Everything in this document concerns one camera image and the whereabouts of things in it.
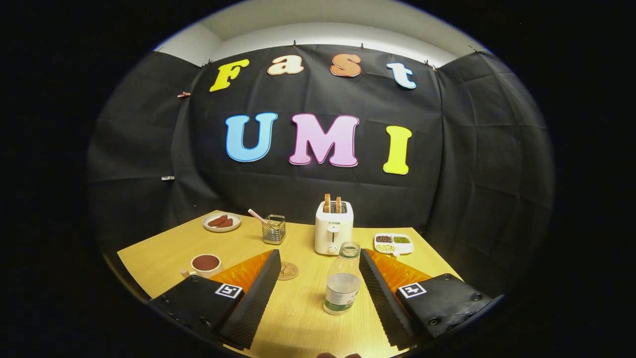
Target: white plate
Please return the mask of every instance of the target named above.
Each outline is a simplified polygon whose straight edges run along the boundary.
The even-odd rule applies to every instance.
[[[378,236],[388,236],[391,238],[391,242],[390,243],[382,243],[382,242],[378,242],[376,240],[376,238]],[[405,238],[408,238],[408,241],[410,241],[410,243],[395,243],[393,242],[393,237],[395,236],[402,236]],[[387,251],[387,250],[381,250],[378,248],[378,245],[392,245],[393,246],[393,251]],[[413,246],[413,240],[411,239],[410,236],[408,235],[404,235],[404,234],[394,234],[394,233],[378,233],[373,237],[373,247],[375,247],[375,250],[377,252],[381,252],[383,254],[392,254],[395,256],[400,256],[403,254],[410,254],[414,251],[415,247]]]
[[[228,226],[228,227],[209,227],[207,225],[207,223],[209,223],[210,221],[222,217],[223,215],[227,215],[228,219],[232,219],[232,223],[234,225],[232,226]],[[236,229],[237,227],[240,226],[240,216],[236,215],[236,214],[232,214],[232,213],[216,213],[216,214],[210,214],[206,217],[203,218],[203,227],[208,230],[208,231],[212,231],[213,233],[225,233],[226,231],[232,231],[234,229]]]

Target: yellow letter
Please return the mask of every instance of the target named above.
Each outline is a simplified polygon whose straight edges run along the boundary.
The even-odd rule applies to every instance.
[[[247,67],[247,65],[249,65],[249,60],[245,59],[229,64],[224,64],[219,67],[219,75],[216,77],[214,85],[210,87],[210,92],[228,88],[230,86],[228,78],[231,80],[235,79],[239,75],[240,68]]]
[[[387,173],[407,174],[408,166],[406,165],[406,144],[408,138],[411,138],[411,131],[397,125],[387,127],[387,133],[391,137],[389,145],[389,160],[384,163],[384,169]]]
[[[302,57],[297,55],[278,57],[272,61],[273,65],[267,69],[267,73],[270,75],[282,75],[283,73],[293,75],[295,73],[299,73],[305,69],[300,65],[302,61]]]

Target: foam letter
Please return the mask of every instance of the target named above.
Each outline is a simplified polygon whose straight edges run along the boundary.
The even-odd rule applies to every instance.
[[[260,123],[258,131],[258,144],[252,149],[243,146],[243,129],[249,122],[246,115],[236,115],[225,120],[228,126],[228,136],[225,149],[230,158],[238,162],[254,162],[270,151],[272,143],[272,124],[278,118],[276,113],[260,113],[256,115],[256,121]]]
[[[333,57],[331,60],[333,66],[329,69],[336,76],[355,77],[362,72],[360,66],[357,65],[361,61],[358,55],[339,54]]]
[[[267,73],[270,75],[282,75],[283,73],[289,73],[293,75],[299,73],[305,68],[300,64],[303,62],[302,57],[296,55],[281,56],[272,60],[273,65],[267,69]]]
[[[219,75],[216,77],[216,81],[214,85],[210,87],[210,92],[214,92],[219,89],[226,89],[230,86],[228,82],[228,78],[233,80],[239,75],[239,71],[241,67],[247,67],[249,65],[249,60],[241,60],[237,62],[232,62],[229,64],[224,64],[219,67]]]
[[[408,166],[406,165],[406,144],[408,138],[411,138],[411,131],[404,127],[390,125],[387,127],[387,133],[391,137],[389,146],[389,160],[384,163],[382,169],[392,174],[407,174]]]
[[[307,145],[312,151],[318,163],[322,164],[329,150],[335,146],[329,162],[334,166],[351,167],[357,165],[354,155],[354,135],[356,126],[360,123],[358,118],[341,115],[331,124],[329,131],[325,133],[315,115],[310,113],[298,114],[292,117],[296,124],[296,150],[289,157],[289,162],[295,165],[311,163],[312,158],[307,155]]]
[[[396,82],[398,82],[400,86],[406,87],[407,89],[415,88],[416,86],[415,82],[409,80],[407,76],[407,75],[412,75],[413,71],[404,67],[403,64],[398,62],[387,64],[387,67],[393,70],[393,78],[396,79]]]

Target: pink letter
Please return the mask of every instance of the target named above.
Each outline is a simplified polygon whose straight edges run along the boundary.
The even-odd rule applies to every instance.
[[[307,155],[307,144],[318,163],[322,164],[332,146],[336,146],[329,162],[334,166],[356,166],[357,158],[354,155],[354,135],[356,126],[360,123],[358,118],[350,115],[338,116],[331,124],[329,131],[325,133],[315,115],[302,113],[291,119],[296,124],[296,150],[289,157],[289,162],[295,165],[311,163],[312,158]]]

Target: metal basket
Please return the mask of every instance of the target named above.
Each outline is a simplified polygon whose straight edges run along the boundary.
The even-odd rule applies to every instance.
[[[285,217],[281,215],[268,215],[265,221],[267,221],[267,224],[263,224],[263,241],[280,245],[286,234]]]

